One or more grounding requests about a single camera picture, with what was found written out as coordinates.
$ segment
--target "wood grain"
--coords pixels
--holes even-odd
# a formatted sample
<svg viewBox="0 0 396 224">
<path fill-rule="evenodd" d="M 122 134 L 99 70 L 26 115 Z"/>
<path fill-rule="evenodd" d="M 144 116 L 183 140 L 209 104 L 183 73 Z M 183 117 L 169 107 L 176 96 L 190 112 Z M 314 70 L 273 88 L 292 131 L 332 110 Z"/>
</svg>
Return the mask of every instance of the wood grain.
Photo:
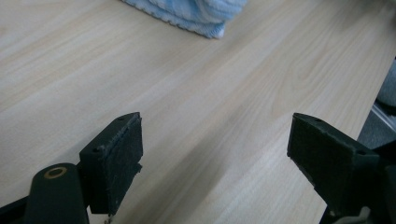
<svg viewBox="0 0 396 224">
<path fill-rule="evenodd" d="M 356 138 L 395 40 L 375 0 L 249 0 L 221 40 L 116 0 L 1 1 L 0 206 L 140 111 L 143 170 L 115 223 L 318 223 L 286 156 L 291 115 Z"/>
</svg>

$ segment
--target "blue cloth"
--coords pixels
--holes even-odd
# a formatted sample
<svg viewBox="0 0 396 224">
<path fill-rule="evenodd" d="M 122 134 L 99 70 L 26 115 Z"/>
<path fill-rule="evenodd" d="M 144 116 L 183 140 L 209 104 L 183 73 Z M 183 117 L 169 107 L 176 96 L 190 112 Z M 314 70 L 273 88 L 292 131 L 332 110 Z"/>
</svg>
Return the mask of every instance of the blue cloth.
<svg viewBox="0 0 396 224">
<path fill-rule="evenodd" d="M 122 1 L 182 29 L 208 38 L 221 38 L 225 22 L 240 12 L 247 0 Z"/>
</svg>

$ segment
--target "light wood surface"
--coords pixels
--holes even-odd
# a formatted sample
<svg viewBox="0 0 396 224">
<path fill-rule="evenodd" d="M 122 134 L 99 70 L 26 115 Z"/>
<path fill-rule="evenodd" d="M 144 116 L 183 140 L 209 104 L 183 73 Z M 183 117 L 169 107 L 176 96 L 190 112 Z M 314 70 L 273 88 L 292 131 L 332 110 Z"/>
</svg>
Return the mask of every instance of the light wood surface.
<svg viewBox="0 0 396 224">
<path fill-rule="evenodd" d="M 139 111 L 143 169 L 114 223 L 318 223 L 291 115 L 356 138 L 395 55 L 379 0 L 249 0 L 221 40 L 117 0 L 0 1 L 0 206 Z"/>
</svg>

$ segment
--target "wooden table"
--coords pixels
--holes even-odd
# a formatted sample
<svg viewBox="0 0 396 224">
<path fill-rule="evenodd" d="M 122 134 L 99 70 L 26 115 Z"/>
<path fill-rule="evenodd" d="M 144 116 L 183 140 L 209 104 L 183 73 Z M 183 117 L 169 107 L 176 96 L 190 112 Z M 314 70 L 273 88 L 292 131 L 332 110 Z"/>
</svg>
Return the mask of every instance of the wooden table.
<svg viewBox="0 0 396 224">
<path fill-rule="evenodd" d="M 291 115 L 356 138 L 395 55 L 384 1 L 249 0 L 221 40 L 116 0 L 1 1 L 0 206 L 140 111 L 143 170 L 115 223 L 318 223 Z"/>
</svg>

